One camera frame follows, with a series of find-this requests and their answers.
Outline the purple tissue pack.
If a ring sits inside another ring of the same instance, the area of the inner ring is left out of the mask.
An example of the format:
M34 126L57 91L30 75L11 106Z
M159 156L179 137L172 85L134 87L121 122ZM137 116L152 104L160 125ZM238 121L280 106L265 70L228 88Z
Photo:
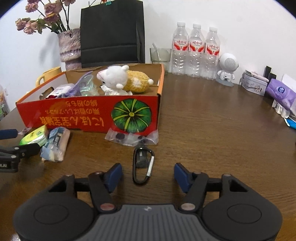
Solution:
M276 79L272 79L266 88L266 92L286 110L289 110L293 115L295 115L296 95L292 89L284 83Z

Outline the purple ceramic vase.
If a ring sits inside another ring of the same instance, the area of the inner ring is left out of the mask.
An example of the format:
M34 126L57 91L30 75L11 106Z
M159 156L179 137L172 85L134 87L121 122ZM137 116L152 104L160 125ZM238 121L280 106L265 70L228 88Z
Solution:
M60 60L65 63L66 70L82 68L80 28L58 34Z

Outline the white orange plush toy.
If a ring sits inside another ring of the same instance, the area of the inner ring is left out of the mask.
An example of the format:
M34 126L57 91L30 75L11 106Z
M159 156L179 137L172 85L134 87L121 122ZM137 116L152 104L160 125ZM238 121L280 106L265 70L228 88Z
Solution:
M111 89L122 89L126 92L144 93L153 84L154 81L145 73L130 70L128 65L109 66L107 69L101 70L96 75L102 85L106 85Z

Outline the black paper bag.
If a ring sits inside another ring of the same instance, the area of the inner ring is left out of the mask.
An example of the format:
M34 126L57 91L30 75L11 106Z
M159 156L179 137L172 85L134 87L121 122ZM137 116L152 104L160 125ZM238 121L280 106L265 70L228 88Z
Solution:
M111 1L81 10L83 68L145 62L144 6Z

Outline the red fabric rose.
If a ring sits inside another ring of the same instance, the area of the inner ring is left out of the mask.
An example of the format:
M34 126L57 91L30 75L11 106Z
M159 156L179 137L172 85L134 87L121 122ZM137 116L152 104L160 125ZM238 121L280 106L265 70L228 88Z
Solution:
M46 99L55 99L59 94L57 94L56 92L51 92Z

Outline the water bottle left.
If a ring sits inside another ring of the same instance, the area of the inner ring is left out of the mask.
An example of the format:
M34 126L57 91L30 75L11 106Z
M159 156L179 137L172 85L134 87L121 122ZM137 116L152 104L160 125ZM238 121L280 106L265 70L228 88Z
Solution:
M186 54L189 48L189 36L184 22L177 22L177 28L172 38L172 66L175 75L184 75L186 68Z

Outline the white paper ball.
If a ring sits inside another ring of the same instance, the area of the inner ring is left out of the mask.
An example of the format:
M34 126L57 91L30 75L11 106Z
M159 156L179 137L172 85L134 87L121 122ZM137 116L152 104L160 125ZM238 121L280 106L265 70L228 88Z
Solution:
M104 91L105 96L115 96L115 95L132 95L132 92L126 92L122 89L111 89L106 85L101 85L100 88Z

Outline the blue snack packet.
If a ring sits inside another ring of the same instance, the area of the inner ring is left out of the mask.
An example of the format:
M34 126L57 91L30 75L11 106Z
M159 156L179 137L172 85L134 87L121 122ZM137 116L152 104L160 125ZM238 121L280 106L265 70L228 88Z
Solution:
M70 131L64 127L51 130L46 144L41 149L42 161L62 162L66 153Z

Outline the grey tin box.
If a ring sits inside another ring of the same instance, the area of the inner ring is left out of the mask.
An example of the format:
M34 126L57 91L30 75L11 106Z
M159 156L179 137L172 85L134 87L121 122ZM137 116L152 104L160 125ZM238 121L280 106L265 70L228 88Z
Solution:
M245 90L260 96L265 95L268 84L269 80L267 78L248 70L243 72L239 82L239 85Z

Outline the purple cloth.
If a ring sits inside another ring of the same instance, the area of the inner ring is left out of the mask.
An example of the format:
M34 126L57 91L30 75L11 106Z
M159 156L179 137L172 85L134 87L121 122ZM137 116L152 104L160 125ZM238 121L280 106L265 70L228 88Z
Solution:
M58 91L56 98L68 98L68 97L81 96L79 86L74 85L72 83L60 85L59 87L56 88L56 90Z

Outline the red cardboard box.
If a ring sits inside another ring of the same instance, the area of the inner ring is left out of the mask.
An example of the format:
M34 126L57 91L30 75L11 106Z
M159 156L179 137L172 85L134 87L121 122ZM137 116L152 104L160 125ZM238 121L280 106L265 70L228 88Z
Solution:
M76 96L68 98L40 99L50 88L64 84L75 84L83 75L92 74L93 82L103 67L65 71L51 78L16 102L16 107L27 127L48 128L63 126L86 132L107 133L111 128L121 133L148 135L157 130L165 68L162 64L130 64L130 69L141 71L154 84L142 94L132 96L105 96L99 89L98 96Z

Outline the black carabiner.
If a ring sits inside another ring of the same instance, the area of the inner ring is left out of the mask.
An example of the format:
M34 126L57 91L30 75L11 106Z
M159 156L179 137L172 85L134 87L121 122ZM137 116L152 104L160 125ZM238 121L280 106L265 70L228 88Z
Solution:
M152 175L152 168L154 165L154 151L146 146L137 146L133 152L133 162L132 162L132 180L135 185L143 186L145 185ZM137 169L147 169L145 178L139 180L137 178Z

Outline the iridescent fabric rose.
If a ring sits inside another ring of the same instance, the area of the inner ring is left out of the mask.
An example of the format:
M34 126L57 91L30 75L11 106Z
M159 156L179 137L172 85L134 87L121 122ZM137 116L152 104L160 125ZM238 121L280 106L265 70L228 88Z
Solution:
M99 96L97 86L93 82L92 71L85 73L75 84L74 89L80 96Z

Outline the water bottle right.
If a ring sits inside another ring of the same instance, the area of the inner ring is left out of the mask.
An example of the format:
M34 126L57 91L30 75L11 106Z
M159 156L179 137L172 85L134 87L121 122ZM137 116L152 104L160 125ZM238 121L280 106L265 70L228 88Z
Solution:
M217 63L220 54L220 39L218 29L210 27L205 40L205 51L202 56L202 73L205 79L214 80L216 78Z

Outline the white robot figurine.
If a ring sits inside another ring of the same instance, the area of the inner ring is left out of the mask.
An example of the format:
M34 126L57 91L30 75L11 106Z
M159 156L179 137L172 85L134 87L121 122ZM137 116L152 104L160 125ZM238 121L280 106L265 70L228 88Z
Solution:
M222 85L233 87L235 80L234 72L238 69L239 63L231 53L224 53L219 57L220 70L217 72L216 81Z

